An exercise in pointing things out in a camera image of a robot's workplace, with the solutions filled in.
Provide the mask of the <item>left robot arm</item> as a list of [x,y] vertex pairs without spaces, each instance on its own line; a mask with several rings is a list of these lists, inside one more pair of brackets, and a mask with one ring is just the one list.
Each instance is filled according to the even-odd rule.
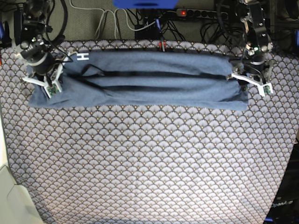
[[241,55],[230,58],[236,79],[246,83],[267,84],[271,73],[271,63],[266,61],[266,55],[273,49],[272,40],[268,34],[264,10],[257,0],[238,0],[235,4],[235,14],[242,24],[242,33],[233,34],[231,26],[223,20],[221,8],[224,1],[217,1],[216,14],[218,24],[228,38],[241,42]]

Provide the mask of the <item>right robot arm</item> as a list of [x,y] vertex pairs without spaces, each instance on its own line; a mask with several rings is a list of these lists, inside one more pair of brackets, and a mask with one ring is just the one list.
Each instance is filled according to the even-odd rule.
[[50,17],[55,9],[54,0],[28,0],[22,10],[23,20],[19,34],[14,35],[12,48],[18,58],[29,66],[39,80],[49,78],[50,72],[61,63],[51,51],[65,40],[64,31],[68,21],[68,10],[64,0],[62,27],[53,40],[49,38],[52,27]]

